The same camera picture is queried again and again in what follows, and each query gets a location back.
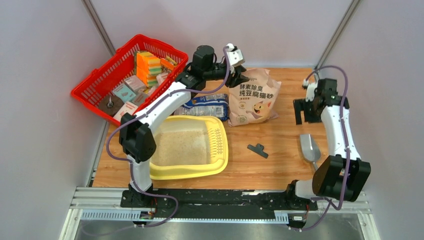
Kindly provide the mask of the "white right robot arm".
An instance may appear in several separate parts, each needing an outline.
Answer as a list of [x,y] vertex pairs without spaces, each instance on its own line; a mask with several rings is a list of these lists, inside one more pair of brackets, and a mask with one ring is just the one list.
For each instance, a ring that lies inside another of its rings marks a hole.
[[322,122],[328,156],[310,180],[293,180],[287,185],[285,203],[296,210],[314,198],[335,199],[340,204],[355,202],[371,174],[371,165],[362,160],[354,143],[347,91],[340,95],[337,80],[331,78],[314,83],[305,79],[302,87],[305,98],[293,101],[296,124],[302,123],[301,113],[305,122]]

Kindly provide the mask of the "metal litter scoop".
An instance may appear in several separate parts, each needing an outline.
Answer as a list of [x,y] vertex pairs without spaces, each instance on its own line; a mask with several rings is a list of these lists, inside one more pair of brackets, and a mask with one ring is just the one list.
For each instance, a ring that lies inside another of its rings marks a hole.
[[299,141],[303,158],[312,164],[316,172],[319,168],[317,162],[321,159],[321,151],[318,145],[310,134],[301,134]]

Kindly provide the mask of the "black bag clip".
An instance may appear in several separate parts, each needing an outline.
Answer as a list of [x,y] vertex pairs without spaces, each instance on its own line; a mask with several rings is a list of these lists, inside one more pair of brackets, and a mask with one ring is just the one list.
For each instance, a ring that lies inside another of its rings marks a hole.
[[260,143],[256,145],[249,144],[247,148],[265,159],[269,157],[269,154],[264,151],[265,147]]

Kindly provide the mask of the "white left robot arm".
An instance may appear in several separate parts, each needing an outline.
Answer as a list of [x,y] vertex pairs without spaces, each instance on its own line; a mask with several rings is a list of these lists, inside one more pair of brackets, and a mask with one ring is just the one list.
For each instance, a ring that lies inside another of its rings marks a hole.
[[223,62],[217,62],[215,50],[209,45],[200,45],[193,54],[192,61],[179,73],[167,90],[147,107],[135,115],[125,114],[121,118],[119,144],[126,154],[124,161],[130,167],[130,185],[136,192],[133,200],[140,207],[148,207],[155,196],[150,177],[150,158],[157,145],[154,133],[160,124],[177,108],[187,103],[197,94],[205,91],[207,81],[222,80],[220,88],[234,88],[248,81],[242,76],[245,58],[242,51],[229,43],[223,48]]

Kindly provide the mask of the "pink cat litter bag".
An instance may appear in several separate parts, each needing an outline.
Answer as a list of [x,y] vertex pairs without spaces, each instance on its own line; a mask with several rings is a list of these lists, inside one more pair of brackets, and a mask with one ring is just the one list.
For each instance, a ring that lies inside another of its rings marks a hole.
[[274,106],[282,83],[274,80],[266,68],[248,69],[241,76],[248,81],[229,89],[228,125],[258,124],[277,118]]

